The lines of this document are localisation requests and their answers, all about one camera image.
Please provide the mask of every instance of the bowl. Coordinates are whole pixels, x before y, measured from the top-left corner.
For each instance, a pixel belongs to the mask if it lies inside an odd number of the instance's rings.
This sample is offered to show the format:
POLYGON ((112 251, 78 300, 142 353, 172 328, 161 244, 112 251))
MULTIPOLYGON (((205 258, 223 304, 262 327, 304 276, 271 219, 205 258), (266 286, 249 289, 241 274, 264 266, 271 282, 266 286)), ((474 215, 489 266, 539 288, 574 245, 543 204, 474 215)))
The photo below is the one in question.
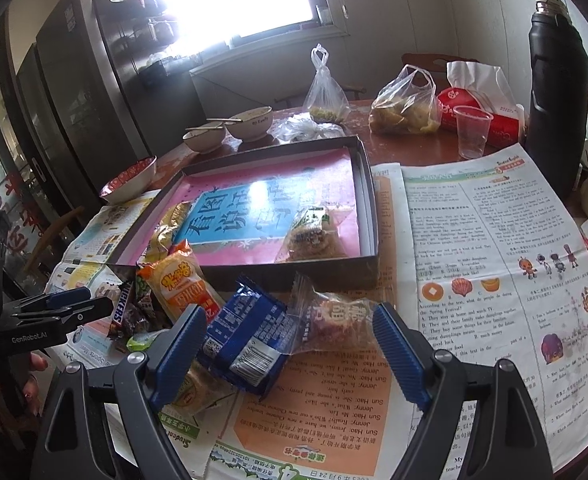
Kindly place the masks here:
MULTIPOLYGON (((217 126, 223 126, 223 123, 215 121, 203 125, 204 128, 208 126, 216 128, 217 126)), ((209 153, 216 150, 223 143, 227 132, 224 126, 221 130, 192 130, 183 136, 183 142, 193 152, 209 153)))
POLYGON ((255 108, 254 110, 248 110, 247 112, 241 112, 230 117, 230 119, 243 120, 242 123, 226 124, 232 137, 242 141, 258 140, 264 137, 267 130, 272 126, 274 113, 272 112, 271 106, 264 106, 255 108))
POLYGON ((155 174, 156 157, 142 158, 105 184, 99 196, 109 205, 122 204, 140 196, 152 183, 155 174))

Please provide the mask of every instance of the windowsill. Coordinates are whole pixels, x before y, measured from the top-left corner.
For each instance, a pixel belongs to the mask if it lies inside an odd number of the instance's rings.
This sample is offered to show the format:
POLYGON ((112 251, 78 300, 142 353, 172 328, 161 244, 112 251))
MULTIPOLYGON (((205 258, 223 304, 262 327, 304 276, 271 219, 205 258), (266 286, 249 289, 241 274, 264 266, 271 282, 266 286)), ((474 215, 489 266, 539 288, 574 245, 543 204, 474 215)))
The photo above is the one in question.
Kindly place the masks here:
POLYGON ((264 40, 253 41, 252 43, 244 44, 217 56, 210 57, 203 62, 202 65, 190 70, 191 74, 198 75, 201 72, 223 65, 230 61, 241 59, 250 56, 255 52, 269 50, 279 45, 301 43, 309 40, 320 40, 322 38, 338 38, 341 36, 349 36, 349 34, 335 25, 325 25, 323 27, 308 28, 305 30, 295 30, 293 32, 286 32, 264 40))

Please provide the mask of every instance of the water bottle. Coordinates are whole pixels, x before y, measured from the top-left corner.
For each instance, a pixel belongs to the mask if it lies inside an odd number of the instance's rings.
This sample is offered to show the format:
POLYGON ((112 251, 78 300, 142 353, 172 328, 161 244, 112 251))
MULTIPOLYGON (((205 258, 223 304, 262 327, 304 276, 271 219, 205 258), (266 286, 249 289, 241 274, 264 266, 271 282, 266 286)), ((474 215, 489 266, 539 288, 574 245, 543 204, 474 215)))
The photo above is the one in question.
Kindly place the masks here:
POLYGON ((532 101, 525 148, 561 200, 578 172, 588 107, 588 57, 561 0, 536 0, 532 101))

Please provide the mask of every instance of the glass door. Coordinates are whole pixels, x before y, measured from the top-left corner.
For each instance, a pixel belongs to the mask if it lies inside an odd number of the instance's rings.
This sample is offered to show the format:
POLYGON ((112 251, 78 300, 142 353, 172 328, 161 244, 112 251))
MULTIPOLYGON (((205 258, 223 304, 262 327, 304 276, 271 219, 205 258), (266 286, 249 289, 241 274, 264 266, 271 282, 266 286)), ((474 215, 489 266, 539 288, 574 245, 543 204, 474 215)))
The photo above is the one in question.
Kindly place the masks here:
POLYGON ((7 212, 11 224, 5 272, 28 295, 39 294, 73 235, 63 229, 47 247, 42 248, 43 244, 39 244, 58 215, 16 139, 1 87, 0 210, 7 212))

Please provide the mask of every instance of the table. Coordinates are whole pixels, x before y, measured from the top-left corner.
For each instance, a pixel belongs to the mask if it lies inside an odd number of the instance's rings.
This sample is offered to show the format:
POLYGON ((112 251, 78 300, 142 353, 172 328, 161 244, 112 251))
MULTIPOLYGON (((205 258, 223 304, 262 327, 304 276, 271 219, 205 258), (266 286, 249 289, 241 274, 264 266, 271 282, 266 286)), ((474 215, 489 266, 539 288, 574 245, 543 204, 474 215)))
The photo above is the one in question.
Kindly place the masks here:
MULTIPOLYGON (((370 132, 368 118, 372 100, 350 102, 352 111, 343 125, 347 135, 356 135, 362 140, 367 151, 370 164, 382 164, 384 162, 399 162, 402 166, 430 166, 433 164, 445 164, 462 160, 458 155, 458 137, 456 133, 440 129, 434 134, 405 134, 378 136, 370 132)), ((253 150, 265 146, 280 144, 270 133, 274 131, 279 121, 299 113, 300 108, 288 108, 274 112, 274 124, 268 131, 268 135, 255 142, 242 142, 229 133, 223 140, 223 145, 214 152, 200 155, 181 143, 179 146, 158 159, 156 164, 156 176, 149 189, 160 189, 167 184, 177 171, 188 164, 210 160, 218 156, 231 155, 245 150, 253 150)), ((485 147, 484 155, 495 153, 497 148, 485 147)), ((580 198, 577 192, 565 202, 574 219, 584 218, 580 206, 580 198)), ((570 480, 576 477, 585 463, 588 461, 588 447, 559 471, 557 480, 570 480)))

